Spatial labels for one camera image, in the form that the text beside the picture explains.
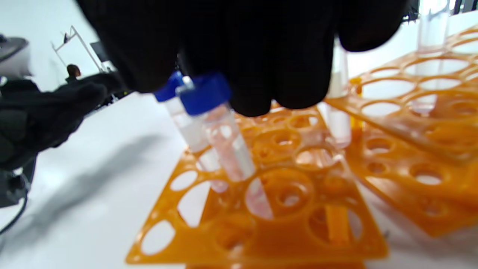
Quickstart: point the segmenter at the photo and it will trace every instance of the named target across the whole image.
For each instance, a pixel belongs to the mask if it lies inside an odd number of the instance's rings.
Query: black cable
[[[27,207],[27,202],[28,202],[28,196],[26,195],[26,192],[24,192],[25,195],[23,197],[23,204],[20,210],[18,211],[17,215],[5,226],[0,230],[0,236],[7,231],[9,231],[16,223],[17,221],[22,217],[23,213],[25,212],[25,209]]]
[[[0,230],[0,236],[7,231],[9,231],[16,223],[17,221],[22,217],[23,213],[25,212],[25,209],[27,207],[27,202],[28,202],[28,190],[30,189],[30,183],[28,182],[25,174],[21,174],[19,176],[14,177],[14,181],[11,181],[11,187],[12,190],[16,190],[16,195],[20,196],[23,198],[23,204],[16,216],[5,226]]]

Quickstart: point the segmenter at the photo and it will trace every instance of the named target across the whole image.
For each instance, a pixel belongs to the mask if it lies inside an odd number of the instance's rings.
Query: test tube
[[[183,136],[186,144],[192,153],[198,153],[209,145],[205,134],[202,132],[202,125],[186,113],[181,100],[176,97],[176,87],[183,84],[181,72],[174,72],[168,80],[168,84],[157,91],[154,96],[159,102],[163,102],[169,115],[172,117],[176,127]]]
[[[229,180],[238,182],[253,176],[256,167],[229,107],[231,93],[226,79],[215,73],[184,82],[176,88],[176,95],[187,113],[202,122],[206,138]],[[271,219],[272,210],[260,179],[251,182],[248,194],[246,204],[250,210]]]
[[[442,55],[446,52],[450,0],[421,0],[419,14],[418,57]],[[418,64],[415,66],[415,74],[418,76],[440,75],[443,67],[443,61],[435,61],[433,64]],[[434,83],[436,83],[436,90],[440,90],[443,86],[440,85],[443,83],[442,80],[436,80]],[[412,109],[417,114],[428,116],[435,108],[436,99],[436,95],[420,97],[412,101]]]
[[[419,56],[439,56],[445,52],[450,0],[420,0],[418,32]]]
[[[334,59],[327,98],[340,98],[348,93],[347,53],[339,40],[334,45]],[[328,127],[339,148],[347,147],[352,140],[350,116],[336,108],[327,110]]]

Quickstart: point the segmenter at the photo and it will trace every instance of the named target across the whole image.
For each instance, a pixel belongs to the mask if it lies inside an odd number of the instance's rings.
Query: plastic tube
[[[192,153],[200,153],[209,146],[209,142],[202,129],[202,123],[189,116],[181,100],[176,97],[176,88],[183,84],[183,75],[177,71],[171,75],[167,85],[154,95],[158,102],[164,103],[166,106],[166,110],[173,119],[184,141],[189,146],[189,150]],[[217,157],[215,154],[203,154],[198,159],[198,165],[200,169],[205,171],[220,169],[217,165]]]
[[[182,96],[195,90],[192,82],[185,80],[176,93]],[[254,162],[227,100],[193,118],[202,124],[209,144],[215,149],[219,163],[231,181],[243,181],[255,173]]]
[[[419,56],[439,56],[445,52],[450,17],[450,0],[420,0],[418,32]]]
[[[229,180],[237,182],[252,177],[256,167],[228,105],[231,93],[225,78],[213,74],[195,78],[194,83],[184,82],[176,88],[176,95],[181,98],[187,113],[202,122],[206,138]],[[250,183],[245,202],[253,214],[265,219],[273,218],[259,178]]]
[[[446,52],[450,0],[421,0],[419,7],[418,51],[421,58],[440,56]],[[441,74],[443,61],[437,64],[418,64],[416,74]],[[436,80],[435,88],[441,88],[442,80]],[[434,108],[437,96],[429,95],[412,101],[417,114],[427,116]]]
[[[341,98],[348,93],[347,53],[336,39],[332,75],[327,98]],[[327,110],[328,127],[339,148],[347,147],[352,140],[350,116],[336,108]]]

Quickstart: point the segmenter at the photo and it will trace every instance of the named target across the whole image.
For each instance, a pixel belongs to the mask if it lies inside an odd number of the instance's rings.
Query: black glove
[[[179,47],[197,74],[221,71],[232,107],[246,116],[320,102],[334,35],[349,51],[386,42],[408,0],[77,0],[125,82],[156,91]]]
[[[109,74],[66,84],[54,92],[42,93],[27,80],[8,82],[6,86],[16,84],[23,85],[21,93],[0,98],[0,169],[7,171],[65,142],[108,92],[122,88],[121,82]]]

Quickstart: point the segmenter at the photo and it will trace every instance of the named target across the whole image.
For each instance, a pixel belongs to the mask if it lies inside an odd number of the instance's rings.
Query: white wall
[[[98,41],[98,37],[74,0],[0,0],[0,10],[0,33],[30,41],[31,71],[41,91],[52,91],[65,83],[66,68],[54,53],[51,42],[59,46],[63,42],[61,32],[68,32],[71,25],[96,57],[89,44]],[[79,51],[78,54],[84,55],[85,51]],[[65,63],[78,64],[69,60],[66,59]],[[84,75],[98,72],[98,69],[90,70],[89,67],[78,65]]]

